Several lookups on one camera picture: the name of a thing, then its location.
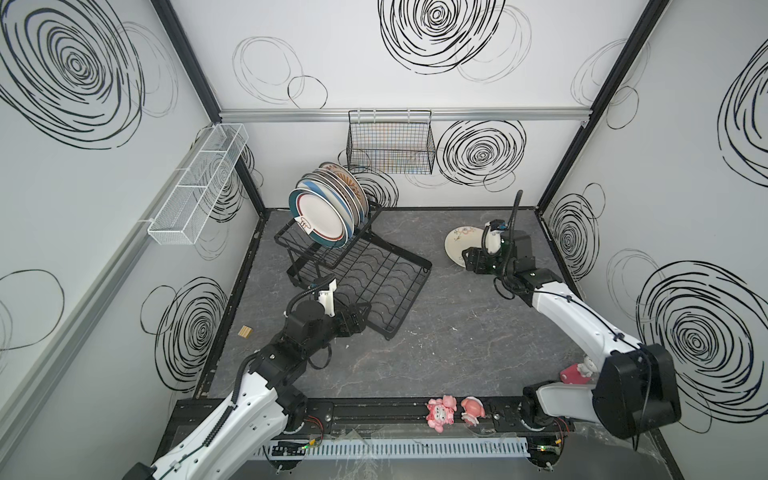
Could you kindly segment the cream floral plate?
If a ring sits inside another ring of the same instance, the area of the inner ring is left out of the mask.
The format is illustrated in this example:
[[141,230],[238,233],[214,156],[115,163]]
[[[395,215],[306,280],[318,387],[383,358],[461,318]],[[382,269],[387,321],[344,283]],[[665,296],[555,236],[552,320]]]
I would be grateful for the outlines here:
[[474,226],[461,226],[451,230],[445,237],[444,250],[448,257],[461,269],[466,268],[463,252],[481,246],[483,230]]

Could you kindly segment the white green emblem plate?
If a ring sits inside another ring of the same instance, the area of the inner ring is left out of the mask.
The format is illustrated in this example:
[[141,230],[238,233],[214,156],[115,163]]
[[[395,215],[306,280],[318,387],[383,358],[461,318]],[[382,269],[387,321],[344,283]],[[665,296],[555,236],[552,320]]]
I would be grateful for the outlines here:
[[346,200],[347,204],[350,206],[350,209],[353,212],[354,217],[354,230],[360,225],[361,222],[361,209],[358,207],[356,203],[356,199],[354,198],[352,190],[341,180],[339,179],[335,174],[320,169],[316,170],[310,173],[305,174],[302,177],[302,180],[304,179],[311,179],[323,182],[329,186],[334,187],[338,192],[341,193],[343,198]]

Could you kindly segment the blue striped plate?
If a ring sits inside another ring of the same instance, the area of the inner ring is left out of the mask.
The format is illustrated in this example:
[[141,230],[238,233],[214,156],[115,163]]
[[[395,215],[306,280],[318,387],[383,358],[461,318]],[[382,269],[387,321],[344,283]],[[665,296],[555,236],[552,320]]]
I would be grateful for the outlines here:
[[310,190],[329,202],[343,221],[345,230],[347,232],[347,237],[353,236],[355,226],[353,212],[340,192],[338,192],[332,186],[311,179],[304,179],[299,181],[297,187]]

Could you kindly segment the orange sunburst plate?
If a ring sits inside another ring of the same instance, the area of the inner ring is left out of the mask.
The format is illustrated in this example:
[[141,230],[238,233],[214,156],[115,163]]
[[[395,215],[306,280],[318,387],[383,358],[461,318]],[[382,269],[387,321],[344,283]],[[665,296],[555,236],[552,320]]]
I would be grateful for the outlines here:
[[355,198],[357,199],[361,207],[362,219],[366,220],[368,218],[369,211],[370,211],[369,203],[365,195],[365,192],[361,184],[358,182],[357,178],[353,174],[351,174],[345,167],[337,163],[324,162],[320,164],[320,168],[335,174],[352,190]]
[[313,173],[340,194],[351,211],[354,226],[359,227],[365,221],[367,210],[363,202],[363,191],[352,174],[338,165],[320,166]]

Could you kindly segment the green red rimmed plate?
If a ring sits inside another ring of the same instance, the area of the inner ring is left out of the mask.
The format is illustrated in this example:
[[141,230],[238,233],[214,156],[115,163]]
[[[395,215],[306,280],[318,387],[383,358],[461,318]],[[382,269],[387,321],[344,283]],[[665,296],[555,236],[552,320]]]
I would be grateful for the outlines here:
[[289,195],[294,221],[315,243],[340,248],[348,241],[346,224],[336,209],[321,195],[296,188]]

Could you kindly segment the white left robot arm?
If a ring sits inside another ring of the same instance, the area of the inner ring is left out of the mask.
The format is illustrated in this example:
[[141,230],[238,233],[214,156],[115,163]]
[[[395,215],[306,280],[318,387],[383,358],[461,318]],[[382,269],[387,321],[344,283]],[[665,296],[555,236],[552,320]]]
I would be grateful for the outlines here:
[[273,438],[300,429],[307,397],[294,383],[334,339],[363,332],[372,311],[369,302],[336,297],[336,289],[330,274],[292,298],[282,330],[240,363],[232,392],[175,448],[124,477],[229,479]]

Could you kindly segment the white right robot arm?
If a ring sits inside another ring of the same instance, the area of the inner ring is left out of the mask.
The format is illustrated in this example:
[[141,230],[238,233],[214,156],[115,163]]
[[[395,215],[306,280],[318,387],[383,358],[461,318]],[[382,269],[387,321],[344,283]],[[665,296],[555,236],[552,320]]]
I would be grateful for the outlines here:
[[678,422],[682,406],[671,354],[624,333],[584,303],[548,268],[540,268],[529,234],[516,227],[523,194],[506,220],[493,220],[481,243],[462,252],[466,270],[490,275],[499,296],[523,301],[551,320],[585,353],[593,384],[542,382],[525,388],[523,425],[539,431],[562,417],[601,425],[619,439]]

